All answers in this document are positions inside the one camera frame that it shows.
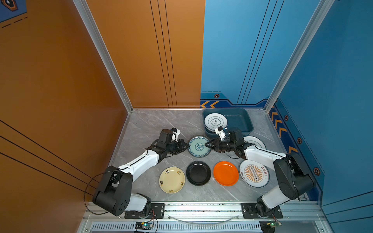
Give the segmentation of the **teal patterned plate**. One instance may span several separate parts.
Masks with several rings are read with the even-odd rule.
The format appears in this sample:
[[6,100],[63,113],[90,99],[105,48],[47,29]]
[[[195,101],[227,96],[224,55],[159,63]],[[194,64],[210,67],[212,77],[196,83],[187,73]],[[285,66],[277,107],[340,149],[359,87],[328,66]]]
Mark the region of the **teal patterned plate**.
[[202,158],[210,154],[211,149],[205,144],[210,141],[205,136],[195,136],[189,140],[188,152],[197,158]]

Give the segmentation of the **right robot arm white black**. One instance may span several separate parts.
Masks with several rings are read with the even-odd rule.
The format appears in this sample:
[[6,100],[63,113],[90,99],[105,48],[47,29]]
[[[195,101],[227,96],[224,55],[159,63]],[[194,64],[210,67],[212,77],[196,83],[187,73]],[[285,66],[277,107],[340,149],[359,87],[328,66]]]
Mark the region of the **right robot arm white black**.
[[231,129],[228,138],[222,127],[215,132],[219,137],[205,143],[207,148],[220,153],[233,151],[239,158],[275,171],[277,185],[256,201],[254,212],[259,217],[273,216],[279,205],[295,200],[315,187],[316,180],[298,153],[285,154],[261,148],[258,138],[248,139],[238,128]]

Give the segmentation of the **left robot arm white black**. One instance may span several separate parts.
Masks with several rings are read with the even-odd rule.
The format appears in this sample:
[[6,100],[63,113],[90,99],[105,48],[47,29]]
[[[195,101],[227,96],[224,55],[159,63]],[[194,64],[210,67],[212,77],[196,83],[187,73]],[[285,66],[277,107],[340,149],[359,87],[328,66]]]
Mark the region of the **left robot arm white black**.
[[163,129],[159,138],[139,157],[119,167],[109,166],[101,174],[92,202],[115,216],[137,212],[147,217],[151,212],[152,200],[145,195],[132,193],[133,182],[167,155],[177,155],[189,148],[189,144],[179,135],[180,130],[176,128]]

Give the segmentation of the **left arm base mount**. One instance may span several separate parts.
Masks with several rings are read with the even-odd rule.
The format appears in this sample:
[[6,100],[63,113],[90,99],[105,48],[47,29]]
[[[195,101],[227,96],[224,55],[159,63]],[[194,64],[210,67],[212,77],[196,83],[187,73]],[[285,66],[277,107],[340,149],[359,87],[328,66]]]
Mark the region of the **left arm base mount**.
[[151,206],[147,206],[144,211],[126,211],[124,214],[125,219],[163,219],[165,213],[164,203],[151,203]]

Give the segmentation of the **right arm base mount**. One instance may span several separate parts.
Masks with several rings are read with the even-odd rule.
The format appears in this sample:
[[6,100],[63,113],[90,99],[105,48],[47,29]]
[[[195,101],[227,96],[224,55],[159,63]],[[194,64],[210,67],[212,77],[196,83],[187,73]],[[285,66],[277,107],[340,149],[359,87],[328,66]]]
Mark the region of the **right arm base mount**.
[[260,203],[242,203],[241,211],[244,219],[276,218],[282,219],[283,214],[280,206],[269,209]]

